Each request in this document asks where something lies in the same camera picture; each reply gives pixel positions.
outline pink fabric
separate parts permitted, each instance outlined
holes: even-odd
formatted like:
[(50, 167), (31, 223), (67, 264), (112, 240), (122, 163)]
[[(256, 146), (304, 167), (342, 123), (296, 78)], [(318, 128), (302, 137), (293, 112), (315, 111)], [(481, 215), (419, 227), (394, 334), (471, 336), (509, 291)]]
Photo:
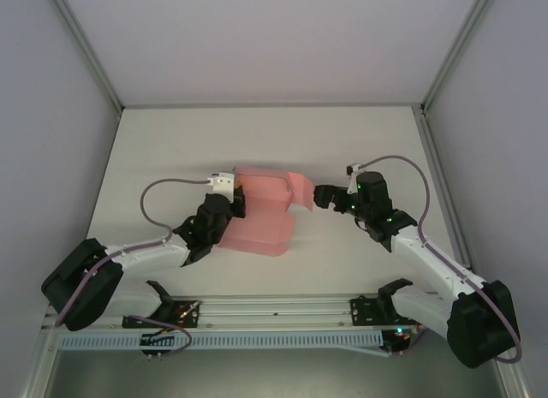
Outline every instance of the pink fabric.
[(219, 247), (277, 257), (288, 251), (295, 216), (292, 203), (313, 208), (313, 184), (304, 175), (273, 169), (236, 167), (246, 196), (246, 217), (232, 218)]

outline white floor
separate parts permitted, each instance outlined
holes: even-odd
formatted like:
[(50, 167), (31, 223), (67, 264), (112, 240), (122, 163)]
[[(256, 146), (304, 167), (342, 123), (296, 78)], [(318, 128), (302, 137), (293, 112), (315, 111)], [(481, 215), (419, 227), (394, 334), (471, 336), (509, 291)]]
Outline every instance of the white floor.
[[(163, 233), (140, 214), (139, 197), (165, 177), (203, 180), (237, 164), (286, 169), (315, 183), (348, 183), (350, 163), (384, 154), (415, 160), (428, 175), (410, 107), (324, 107), (125, 110), (99, 195), (90, 236), (105, 245), (145, 241)], [(394, 206), (419, 218), (425, 192), (413, 168), (377, 164)], [(447, 253), (450, 240), (432, 190), (426, 232)], [(203, 201), (208, 187), (162, 185), (151, 190), (151, 216), (176, 227)], [(372, 293), (406, 277), (431, 287), (400, 259), (357, 229), (351, 216), (293, 208), (290, 250), (279, 258), (216, 248), (197, 264), (143, 277), (173, 295)]]

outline pink cloth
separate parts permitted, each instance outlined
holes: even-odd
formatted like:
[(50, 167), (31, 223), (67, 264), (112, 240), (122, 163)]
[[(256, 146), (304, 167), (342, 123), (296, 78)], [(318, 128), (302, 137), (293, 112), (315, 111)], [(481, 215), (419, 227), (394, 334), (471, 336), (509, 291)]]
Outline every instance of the pink cloth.
[(273, 169), (236, 167), (246, 196), (246, 217), (232, 218), (218, 246), (277, 257), (289, 250), (295, 229), (291, 204), (313, 208), (313, 183), (304, 175)]

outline white wall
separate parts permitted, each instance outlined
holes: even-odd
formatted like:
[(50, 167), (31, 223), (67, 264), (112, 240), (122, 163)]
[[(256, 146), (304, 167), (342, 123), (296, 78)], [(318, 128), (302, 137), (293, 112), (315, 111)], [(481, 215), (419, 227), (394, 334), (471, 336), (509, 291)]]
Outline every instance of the white wall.
[(548, 395), (548, 0), (494, 0), (432, 108), (474, 258), (512, 291), (533, 396)]
[(86, 235), (116, 114), (48, 0), (0, 1), (0, 396), (21, 391), (40, 285)]
[(474, 0), (68, 0), (125, 105), (419, 103)]

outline white table surface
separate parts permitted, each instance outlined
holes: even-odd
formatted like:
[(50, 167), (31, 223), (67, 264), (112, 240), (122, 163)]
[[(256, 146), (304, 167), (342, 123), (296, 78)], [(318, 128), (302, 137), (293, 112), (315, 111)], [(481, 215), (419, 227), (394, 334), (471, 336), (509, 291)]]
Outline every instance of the white table surface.
[[(314, 183), (345, 186), (350, 163), (402, 154), (431, 179), (410, 107), (213, 108), (125, 110), (98, 198), (90, 237), (129, 244), (163, 234), (140, 214), (141, 191), (165, 177), (203, 180), (236, 165), (301, 172)], [(425, 203), (420, 177), (408, 164), (374, 167), (388, 182), (396, 208), (419, 218)], [(193, 215), (210, 187), (161, 185), (146, 207), (173, 227)], [(438, 198), (426, 233), (452, 254)], [(269, 258), (214, 248), (198, 263), (143, 277), (172, 295), (297, 295), (373, 293), (406, 277), (432, 289), (394, 254), (373, 242), (351, 216), (302, 207), (289, 251)]]

